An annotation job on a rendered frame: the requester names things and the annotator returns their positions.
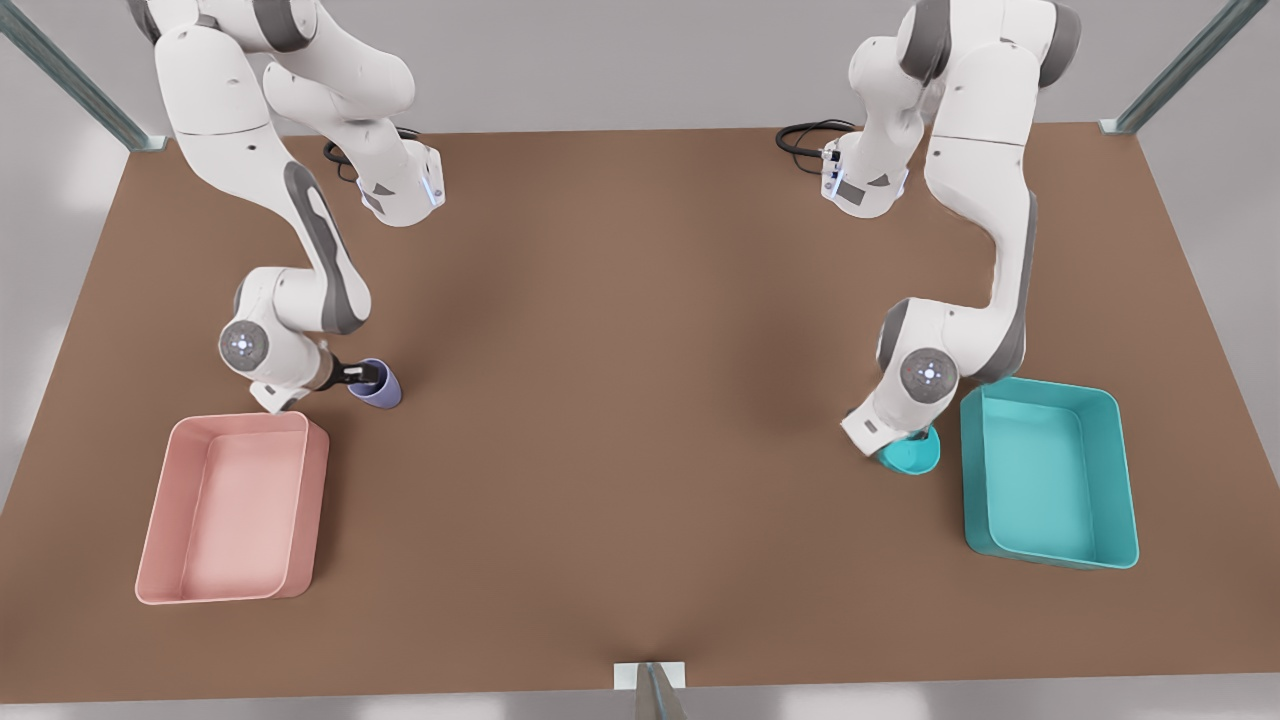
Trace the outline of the pink box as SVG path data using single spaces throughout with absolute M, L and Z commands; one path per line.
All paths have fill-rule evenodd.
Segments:
M 292 598 L 314 578 L 329 434 L 297 411 L 188 416 L 169 436 L 141 603 Z

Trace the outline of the silver frame post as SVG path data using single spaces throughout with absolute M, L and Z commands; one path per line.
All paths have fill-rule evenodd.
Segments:
M 613 665 L 616 691 L 634 692 L 634 720 L 689 720 L 678 691 L 686 688 L 685 662 Z
M 1228 0 L 1119 117 L 1098 120 L 1100 131 L 1111 136 L 1137 135 L 1270 3 Z
M 0 35 L 128 151 L 159 152 L 165 149 L 165 136 L 147 135 L 13 0 L 0 0 Z

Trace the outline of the teal bowl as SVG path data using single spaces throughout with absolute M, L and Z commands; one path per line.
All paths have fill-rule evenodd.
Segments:
M 940 457 L 941 442 L 933 427 L 897 439 L 876 452 L 876 459 L 882 466 L 910 477 L 932 471 Z

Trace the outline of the teal box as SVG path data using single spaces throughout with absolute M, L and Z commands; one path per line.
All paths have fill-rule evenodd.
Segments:
M 960 402 L 968 546 L 1080 570 L 1134 568 L 1137 515 L 1116 398 L 1009 377 Z

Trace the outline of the purple cup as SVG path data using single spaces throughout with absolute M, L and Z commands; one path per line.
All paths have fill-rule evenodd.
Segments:
M 379 409 L 392 409 L 401 404 L 402 389 L 394 373 L 381 360 L 367 357 L 360 364 L 358 378 L 348 374 L 349 379 L 358 379 L 347 384 L 347 389 L 366 405 Z

